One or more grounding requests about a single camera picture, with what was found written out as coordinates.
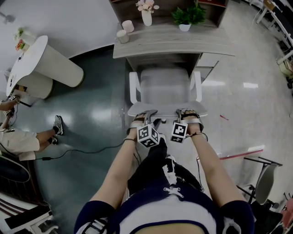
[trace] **desk top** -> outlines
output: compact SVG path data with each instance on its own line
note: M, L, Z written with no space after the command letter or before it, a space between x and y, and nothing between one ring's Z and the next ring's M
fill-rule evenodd
M116 42L113 58L154 53L219 53L234 55L233 45L224 28L211 21L191 26L188 32L180 31L170 17L154 17L147 27L142 19L134 20L134 31L128 43Z
M17 58L10 72L10 76L7 82L6 96L10 95L10 93L13 91L14 87L21 78L30 75L35 70L36 66L43 56L47 44L48 37L41 36L23 54L22 59L18 60Z

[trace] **gray floor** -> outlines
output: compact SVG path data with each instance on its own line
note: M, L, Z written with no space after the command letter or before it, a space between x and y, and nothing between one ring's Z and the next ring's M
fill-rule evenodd
M222 27L237 55L224 57L203 83L202 104L208 116L202 120L209 142L220 157L264 147L263 157L284 164L276 173L270 195L279 202L282 194L292 189L292 97L276 64L275 38L262 24L252 24L256 13L248 4L229 3ZM111 52L104 52L75 62L86 72L80 87L55 84L48 100L37 101L31 109L19 108L15 127L27 131L50 129L56 114L64 119L65 135L58 137L60 145L50 146L38 158L58 157L74 148L99 150L120 143L124 137L125 61L114 60ZM258 87L245 88L244 83ZM159 131L167 135L168 124ZM191 142L178 145L167 141L167 145L177 162L196 175L196 151ZM52 206L60 233L72 233L78 212L100 187L117 150L98 155L70 153L59 160L36 161L39 184ZM139 150L145 157L146 152ZM243 174L252 175L244 170L242 158L226 160L225 167L236 183L243 182Z
M112 54L90 53L75 58L74 62L85 71L79 87L56 83L49 99L37 101L32 108L19 106L16 128L40 132L52 128L55 115L64 120L59 146L49 146L37 158L58 157L67 149L96 151L122 141L125 60L114 60ZM117 151L72 152L61 159L36 161L38 181L52 207L59 233L73 233L79 211L101 186Z

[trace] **person's left hand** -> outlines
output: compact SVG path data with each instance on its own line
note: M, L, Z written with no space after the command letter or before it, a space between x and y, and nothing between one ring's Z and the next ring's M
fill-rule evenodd
M143 118L145 114L137 116L137 118ZM136 140L137 139L137 128L131 128L127 138L131 138Z

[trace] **wrist strap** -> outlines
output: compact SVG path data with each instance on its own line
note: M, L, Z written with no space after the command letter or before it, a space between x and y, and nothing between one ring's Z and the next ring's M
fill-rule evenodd
M124 141L134 141L134 142L136 143L136 140L134 140L134 139L130 139L130 138L125 138L125 139L123 140L123 143L124 143Z
M205 138L206 138L206 141L209 140L209 138L207 137L207 135L206 135L205 133L194 133L194 134L192 134L192 135L186 136L186 138L188 138L188 137L193 137L193 136L196 136L196 135L204 135Z

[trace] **caster wheel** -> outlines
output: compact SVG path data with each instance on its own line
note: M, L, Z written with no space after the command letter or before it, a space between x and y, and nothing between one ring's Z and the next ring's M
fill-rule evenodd
M291 83L291 84L293 83L293 80L292 80L292 79L290 79L290 78L289 78L289 77L287 77L287 76L286 76L286 81L287 81L288 83Z

